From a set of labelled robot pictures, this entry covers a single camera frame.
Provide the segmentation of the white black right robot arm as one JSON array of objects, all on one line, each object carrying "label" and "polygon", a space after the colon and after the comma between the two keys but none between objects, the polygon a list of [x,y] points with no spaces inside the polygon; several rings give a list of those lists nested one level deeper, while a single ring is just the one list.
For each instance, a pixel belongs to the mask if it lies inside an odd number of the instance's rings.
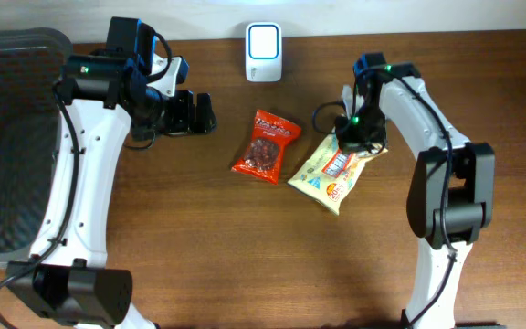
[{"label": "white black right robot arm", "polygon": [[390,64],[381,53],[367,53],[353,75],[352,96],[342,104],[347,113],[335,121],[340,150],[383,152],[392,122],[416,160],[406,200],[417,238],[416,276],[400,325],[453,328],[461,272],[492,217],[494,151],[449,122],[413,63]]}]

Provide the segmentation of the red orange snack bag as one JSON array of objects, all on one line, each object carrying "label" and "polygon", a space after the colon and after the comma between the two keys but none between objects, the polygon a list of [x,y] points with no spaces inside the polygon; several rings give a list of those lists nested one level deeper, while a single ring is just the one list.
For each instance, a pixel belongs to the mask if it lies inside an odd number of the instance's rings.
[{"label": "red orange snack bag", "polygon": [[233,172],[251,175],[276,185],[286,147],[300,137],[294,122],[257,110],[246,151],[231,167]]}]

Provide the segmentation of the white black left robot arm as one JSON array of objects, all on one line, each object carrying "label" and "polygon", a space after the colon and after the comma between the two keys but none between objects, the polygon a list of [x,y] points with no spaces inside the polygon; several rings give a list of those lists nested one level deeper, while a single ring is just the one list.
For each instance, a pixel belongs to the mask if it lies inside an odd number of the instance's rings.
[{"label": "white black left robot arm", "polygon": [[73,55],[53,86],[58,156],[47,210],[24,261],[4,286],[37,316],[74,328],[149,328],[132,303],[132,274],[106,266],[106,230],[125,140],[150,148],[158,136],[216,129],[211,99],[183,86],[184,58],[158,57],[163,36],[138,18],[114,17],[106,46]]}]

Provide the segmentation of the cream yellow snack bag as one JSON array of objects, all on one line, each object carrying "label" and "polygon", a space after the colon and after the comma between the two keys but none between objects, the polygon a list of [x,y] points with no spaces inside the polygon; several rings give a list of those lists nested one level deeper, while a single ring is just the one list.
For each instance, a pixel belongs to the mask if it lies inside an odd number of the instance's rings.
[{"label": "cream yellow snack bag", "polygon": [[342,201],[353,190],[366,164],[388,152],[376,143],[375,150],[344,154],[334,134],[326,136],[287,184],[340,215]]}]

